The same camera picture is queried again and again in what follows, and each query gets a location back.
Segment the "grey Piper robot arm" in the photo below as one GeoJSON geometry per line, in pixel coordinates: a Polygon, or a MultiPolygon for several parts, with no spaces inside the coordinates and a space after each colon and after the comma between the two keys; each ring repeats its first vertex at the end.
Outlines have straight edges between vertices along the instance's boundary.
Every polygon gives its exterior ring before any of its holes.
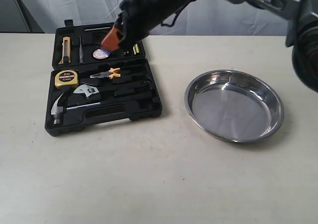
{"type": "MultiPolygon", "coordinates": [[[[100,46],[110,52],[128,49],[147,37],[156,26],[179,14],[196,0],[123,0],[120,13],[100,46]]],[[[292,47],[293,68],[300,81],[318,88],[318,0],[226,0],[248,3],[288,21],[286,46],[292,47]]]]}

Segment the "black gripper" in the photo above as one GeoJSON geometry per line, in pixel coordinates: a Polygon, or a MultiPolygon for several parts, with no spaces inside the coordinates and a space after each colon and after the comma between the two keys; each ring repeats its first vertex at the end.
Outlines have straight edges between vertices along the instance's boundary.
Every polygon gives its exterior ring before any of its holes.
{"type": "Polygon", "coordinates": [[[123,0],[121,13],[103,38],[100,48],[109,52],[128,49],[183,7],[189,0],[123,0]]]}

